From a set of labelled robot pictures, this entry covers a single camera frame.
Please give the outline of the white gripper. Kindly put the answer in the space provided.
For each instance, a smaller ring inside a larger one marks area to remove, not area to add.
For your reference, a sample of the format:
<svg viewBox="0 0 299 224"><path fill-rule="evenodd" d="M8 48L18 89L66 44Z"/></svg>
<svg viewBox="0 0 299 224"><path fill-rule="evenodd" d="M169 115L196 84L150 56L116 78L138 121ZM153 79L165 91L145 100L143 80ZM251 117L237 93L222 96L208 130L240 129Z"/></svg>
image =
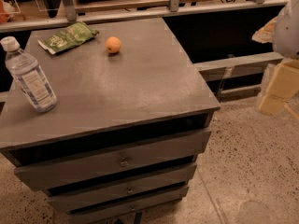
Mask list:
<svg viewBox="0 0 299 224"><path fill-rule="evenodd" d="M268 64L264 70L257 111L276 115L299 92L299 0L290 0L276 18L252 36L258 43L272 43L273 50L285 58Z"/></svg>

